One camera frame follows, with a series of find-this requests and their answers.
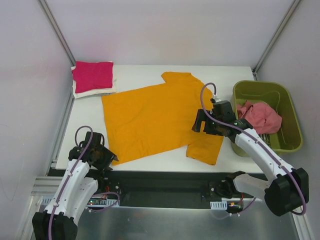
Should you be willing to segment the orange t shirt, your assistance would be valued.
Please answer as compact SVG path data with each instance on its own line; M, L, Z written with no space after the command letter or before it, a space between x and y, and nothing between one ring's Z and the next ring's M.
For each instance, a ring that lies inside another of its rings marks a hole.
M186 156L215 165L223 137L192 131L197 112L212 108L212 92L189 72L164 72L164 83L101 98L114 164L187 147Z

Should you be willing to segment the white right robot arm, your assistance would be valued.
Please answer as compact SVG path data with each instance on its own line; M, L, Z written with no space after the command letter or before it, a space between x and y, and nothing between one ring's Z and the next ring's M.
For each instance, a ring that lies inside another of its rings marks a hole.
M241 193L249 194L263 200L276 216L289 212L304 215L309 201L308 173L303 168L294 168L277 155L246 119L237 119L229 101L211 102L211 110L200 108L197 111L192 130L229 138L246 152L266 177L262 180L237 171L221 181L215 192L228 199Z

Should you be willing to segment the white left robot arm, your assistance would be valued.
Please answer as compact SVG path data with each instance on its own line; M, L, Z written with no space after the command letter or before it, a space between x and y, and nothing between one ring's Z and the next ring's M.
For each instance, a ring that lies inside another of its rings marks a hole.
M74 240L78 223L93 200L115 197L101 211L120 202L120 192L112 191L105 183L105 173L112 170L117 156L105 147L103 134L89 130L83 141L76 142L68 154L68 164L62 180L50 203L42 212L36 212L32 226L37 240Z

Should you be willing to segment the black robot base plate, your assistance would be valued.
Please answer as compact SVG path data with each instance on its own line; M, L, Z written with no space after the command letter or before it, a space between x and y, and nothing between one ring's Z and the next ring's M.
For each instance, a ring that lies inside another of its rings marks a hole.
M209 209L211 202L223 199L217 187L228 172L163 172L109 170L99 175L90 170L102 184L98 193L108 190L121 207Z

